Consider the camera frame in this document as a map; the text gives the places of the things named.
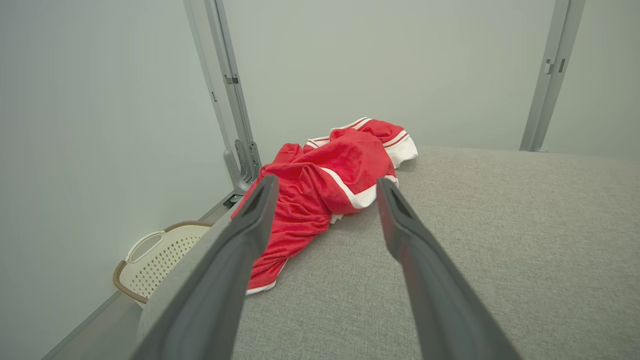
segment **metal bracket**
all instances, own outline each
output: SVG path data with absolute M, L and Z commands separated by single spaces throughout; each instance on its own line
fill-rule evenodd
M 223 157 L 236 194 L 244 195 L 249 190 L 251 183 L 258 179 L 258 174 L 262 167 L 260 165 L 260 155 L 258 154 L 258 145 L 253 141 L 249 142 L 248 149 L 240 139 L 236 139 L 234 145 L 240 161 L 240 168 L 238 168 L 236 159 L 231 151 L 225 151 Z
M 231 196 L 230 198 L 227 199 L 227 201 L 224 202 L 224 206 L 227 209 L 233 208 L 234 205 L 236 205 L 237 202 L 240 201 L 240 199 L 242 199 L 242 195 L 238 195 L 238 194 L 233 194 L 233 196 Z
M 226 82 L 227 84 L 237 84 L 237 83 L 238 83 L 238 78 L 228 78 L 228 77 L 225 75 L 225 82 Z

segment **floor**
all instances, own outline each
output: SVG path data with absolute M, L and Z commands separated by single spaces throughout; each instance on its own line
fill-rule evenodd
M 227 209 L 213 211 L 204 221 L 215 223 Z M 136 348 L 136 332 L 142 308 L 120 294 L 103 312 L 69 341 L 54 360 L 128 359 Z

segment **gray bed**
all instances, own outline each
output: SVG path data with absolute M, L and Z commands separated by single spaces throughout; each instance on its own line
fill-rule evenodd
M 640 164 L 419 148 L 400 190 L 524 358 L 640 358 Z M 158 286 L 144 336 L 230 221 Z M 412 311 L 374 204 L 244 302 L 236 359 L 417 359 Z

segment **baseboard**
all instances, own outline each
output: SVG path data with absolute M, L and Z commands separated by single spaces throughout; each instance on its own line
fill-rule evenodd
M 123 295 L 121 292 L 116 291 L 110 298 L 107 299 L 100 307 L 98 307 L 94 312 L 89 315 L 88 318 L 84 319 L 83 322 L 80 323 L 72 332 L 67 335 L 66 338 L 62 339 L 51 351 L 45 355 L 42 360 L 51 360 L 55 358 L 60 350 L 62 350 L 67 344 L 71 342 L 84 328 L 89 325 L 92 321 L 94 321 L 109 305 L 111 305 L 118 297 Z
M 234 194 L 235 192 L 230 192 L 229 195 L 225 196 L 222 200 L 220 200 L 220 202 L 217 203 L 213 208 L 211 208 L 211 210 L 207 211 L 206 214 L 202 215 L 199 221 L 207 220 L 209 216 L 211 216 L 211 214 L 213 214 L 218 208 L 220 208 L 221 206 L 224 206 L 224 203 L 227 200 L 229 200 L 229 198 L 231 198 L 231 196 L 233 196 Z

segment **metal frame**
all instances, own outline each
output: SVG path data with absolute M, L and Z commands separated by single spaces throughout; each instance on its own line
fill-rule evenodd
M 202 215 L 202 217 L 200 217 L 200 219 L 198 219 L 199 222 L 203 222 L 206 221 L 209 216 L 211 216 L 213 213 L 215 213 L 218 209 L 220 209 L 221 207 L 223 207 L 225 205 L 225 203 L 229 200 L 235 200 L 233 202 L 237 202 L 237 198 L 234 199 L 235 192 L 230 192 L 227 196 L 225 196 L 224 198 L 222 198 L 213 208 L 211 208 L 209 211 L 207 211 L 206 214 Z
M 556 0 L 520 150 L 542 151 L 586 0 Z
M 236 195 L 244 195 L 250 184 L 257 179 L 262 165 L 258 147 L 253 141 L 249 125 L 224 8 L 222 2 L 217 0 L 184 0 L 184 4 L 207 87 L 211 93 L 216 117 L 224 138 L 226 150 L 223 153 L 223 158 L 234 185 L 234 193 Z M 204 9 L 194 9 L 192 4 L 198 7 L 204 5 Z M 194 11 L 199 12 L 202 10 L 206 11 L 207 32 L 210 34 L 198 32 Z M 212 36 L 215 49 L 207 49 L 209 51 L 205 51 L 205 47 L 210 47 L 211 43 L 203 41 L 202 37 L 208 37 L 209 35 Z

